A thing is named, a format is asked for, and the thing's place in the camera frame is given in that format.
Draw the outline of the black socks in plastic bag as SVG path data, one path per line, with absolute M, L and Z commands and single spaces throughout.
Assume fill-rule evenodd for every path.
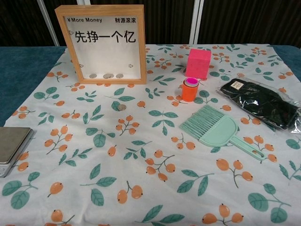
M 236 77 L 217 92 L 265 124 L 301 135 L 301 104 L 287 94 L 247 77 Z

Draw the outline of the pink foam cube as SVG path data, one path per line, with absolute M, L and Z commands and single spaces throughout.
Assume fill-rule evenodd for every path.
M 187 60 L 185 76 L 206 80 L 210 61 L 210 50 L 191 49 Z

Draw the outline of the floral print tablecloth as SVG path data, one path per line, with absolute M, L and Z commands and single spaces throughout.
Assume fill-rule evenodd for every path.
M 0 226 L 301 226 L 301 135 L 215 109 L 263 161 L 202 144 L 179 128 L 189 117 L 35 130 L 0 178 Z

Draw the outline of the white partition post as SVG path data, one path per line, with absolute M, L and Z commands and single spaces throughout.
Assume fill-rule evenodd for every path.
M 192 21 L 190 27 L 189 44 L 194 45 L 198 43 L 198 35 L 200 30 L 204 0 L 194 0 L 194 7 L 192 13 Z
M 36 0 L 36 1 L 38 3 L 38 6 L 40 8 L 40 11 L 42 13 L 42 16 L 44 18 L 44 21 L 46 23 L 46 26 L 48 28 L 48 31 L 50 33 L 50 36 L 52 38 L 52 41 L 53 41 L 54 45 L 55 46 L 60 46 L 59 41 L 58 41 L 57 36 L 56 36 L 56 33 L 55 33 L 55 30 L 53 28 L 52 22 L 50 20 L 47 8 L 45 6 L 44 0 Z

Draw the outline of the mint green brush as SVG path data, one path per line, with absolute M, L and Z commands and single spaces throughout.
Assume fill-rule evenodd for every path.
M 223 116 L 225 116 L 224 113 L 209 105 L 205 105 L 197 112 L 193 113 L 191 117 L 179 126 L 179 128 L 195 139 L 200 139 Z

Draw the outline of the silver digital scale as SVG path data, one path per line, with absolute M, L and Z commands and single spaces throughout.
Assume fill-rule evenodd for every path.
M 4 178 L 30 142 L 34 131 L 26 127 L 0 127 L 0 178 Z

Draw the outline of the orange nested cup stack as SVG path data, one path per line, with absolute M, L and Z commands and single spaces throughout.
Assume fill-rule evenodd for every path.
M 187 77 L 182 84 L 182 99 L 192 102 L 197 94 L 199 82 L 196 78 Z

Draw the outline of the wooden frame money box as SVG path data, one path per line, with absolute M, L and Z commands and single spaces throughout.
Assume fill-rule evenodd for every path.
M 146 83 L 143 5 L 61 5 L 55 13 L 81 83 Z

